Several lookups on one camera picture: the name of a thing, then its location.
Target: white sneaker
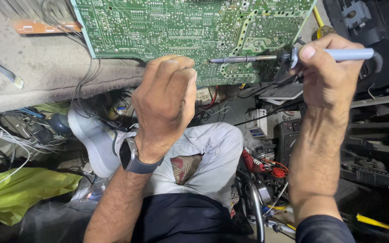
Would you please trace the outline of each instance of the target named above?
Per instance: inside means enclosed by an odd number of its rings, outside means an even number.
[[[72,104],[68,109],[69,126],[73,134],[85,145],[94,173],[98,177],[110,177],[121,165],[119,148],[122,141],[136,133],[115,130],[110,127],[109,122],[96,115],[86,102],[80,101],[80,103],[82,108],[76,106],[74,110]],[[88,115],[84,110],[95,116],[87,118]]]

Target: right hand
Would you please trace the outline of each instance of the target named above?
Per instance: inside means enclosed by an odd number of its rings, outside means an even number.
[[[349,111],[364,60],[336,62],[323,49],[364,48],[336,34],[306,44],[298,52],[301,61],[291,75],[304,74],[304,101],[308,106]]]
[[[195,61],[167,55],[147,64],[142,84],[133,92],[132,102],[139,120],[134,138],[139,160],[156,163],[179,139],[195,114]]]

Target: sleeve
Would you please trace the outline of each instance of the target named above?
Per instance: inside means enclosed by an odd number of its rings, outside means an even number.
[[[343,221],[329,215],[313,215],[296,228],[296,243],[355,243]]]

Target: circuit board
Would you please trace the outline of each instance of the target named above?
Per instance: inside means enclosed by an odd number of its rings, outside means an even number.
[[[167,54],[194,59],[197,85],[272,81],[275,61],[208,63],[275,54],[296,41],[316,0],[71,0],[94,58]]]

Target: yellow plastic bag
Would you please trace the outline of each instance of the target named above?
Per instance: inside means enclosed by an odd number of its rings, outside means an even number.
[[[0,173],[0,180],[14,170]],[[0,184],[0,221],[16,224],[38,201],[74,191],[81,178],[45,168],[21,168]]]

